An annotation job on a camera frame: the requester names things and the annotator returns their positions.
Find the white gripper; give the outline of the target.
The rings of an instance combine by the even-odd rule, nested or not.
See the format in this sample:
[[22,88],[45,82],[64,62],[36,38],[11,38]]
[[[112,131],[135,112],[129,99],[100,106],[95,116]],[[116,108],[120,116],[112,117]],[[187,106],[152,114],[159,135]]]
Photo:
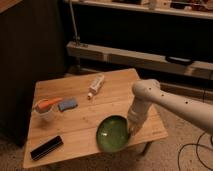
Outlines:
[[152,105],[151,102],[134,99],[131,104],[127,119],[129,126],[129,135],[134,136],[143,126],[148,117],[148,110]]

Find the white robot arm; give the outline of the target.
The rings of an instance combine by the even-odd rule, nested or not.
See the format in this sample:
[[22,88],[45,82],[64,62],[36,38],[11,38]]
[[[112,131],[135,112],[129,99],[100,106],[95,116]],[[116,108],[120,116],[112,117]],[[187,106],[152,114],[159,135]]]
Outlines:
[[136,81],[132,92],[134,99],[127,114],[132,134],[136,134],[147,120],[151,105],[158,104],[213,135],[213,105],[162,91],[155,79]]

